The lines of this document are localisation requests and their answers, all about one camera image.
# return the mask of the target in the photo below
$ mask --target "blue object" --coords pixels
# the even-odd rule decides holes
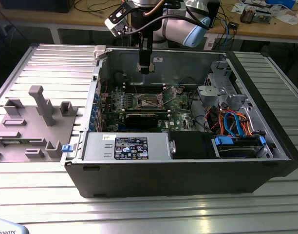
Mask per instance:
[[[94,101],[97,101],[99,99],[99,96],[98,96],[98,94],[94,94]]]
[[[61,151],[63,153],[71,153],[73,152],[73,145],[63,145]]]
[[[233,145],[233,140],[230,136],[217,136],[215,138],[216,145]]]
[[[0,234],[29,234],[29,230],[25,226],[0,218]]]
[[[232,131],[230,131],[230,129],[228,128],[228,125],[227,125],[227,117],[229,115],[234,115],[235,121],[236,121],[237,130],[238,130],[239,135],[242,136],[242,137],[245,136],[242,128],[240,127],[240,122],[239,122],[238,116],[235,113],[233,113],[233,112],[228,112],[223,117],[223,124],[224,124],[225,129],[227,130],[227,132],[229,132],[233,137],[236,137],[236,135]]]
[[[226,31],[227,31],[227,35],[226,35],[225,41],[223,42],[223,49],[224,49],[225,46],[226,46],[226,42],[227,42],[228,36],[229,36],[229,28],[228,28],[228,25],[227,25],[227,23],[226,23],[225,20],[221,19],[221,21],[224,22],[225,27],[226,27]]]
[[[94,116],[91,116],[91,118],[90,118],[90,122],[91,122],[91,123],[94,123],[94,121],[95,121],[95,117],[94,117]]]
[[[205,24],[206,26],[209,26],[211,19],[209,17],[205,17],[202,20],[200,20],[200,22]],[[185,38],[183,45],[189,47],[196,47],[203,40],[205,33],[206,29],[201,28],[199,26],[195,26],[188,34],[188,36]]]
[[[266,0],[267,4],[281,4],[284,5],[290,9],[292,9],[292,7],[295,4],[295,0]]]
[[[90,123],[90,124],[89,124],[89,130],[90,130],[90,131],[93,131],[94,128],[95,128],[94,125],[92,125],[92,124]]]
[[[263,136],[260,136],[260,141],[261,141],[262,145],[266,144],[266,139]]]

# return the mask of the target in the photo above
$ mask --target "motherboard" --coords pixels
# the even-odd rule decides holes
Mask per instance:
[[[196,131],[184,86],[114,87],[101,95],[104,132]]]

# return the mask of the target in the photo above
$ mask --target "circuit board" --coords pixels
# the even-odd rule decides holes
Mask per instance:
[[[178,87],[167,87],[158,94],[126,93],[123,88],[116,87],[103,100],[105,132],[196,131],[188,108],[188,92]],[[154,127],[127,127],[129,115],[145,116],[156,122]]]

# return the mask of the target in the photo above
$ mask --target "white label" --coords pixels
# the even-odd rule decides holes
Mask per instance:
[[[115,140],[116,135],[111,134],[111,135],[102,135],[102,140]]]
[[[153,62],[163,62],[163,58],[153,58]]]

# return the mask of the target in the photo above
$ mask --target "power supply label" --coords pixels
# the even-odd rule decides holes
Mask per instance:
[[[117,137],[114,147],[116,160],[149,159],[147,137]]]

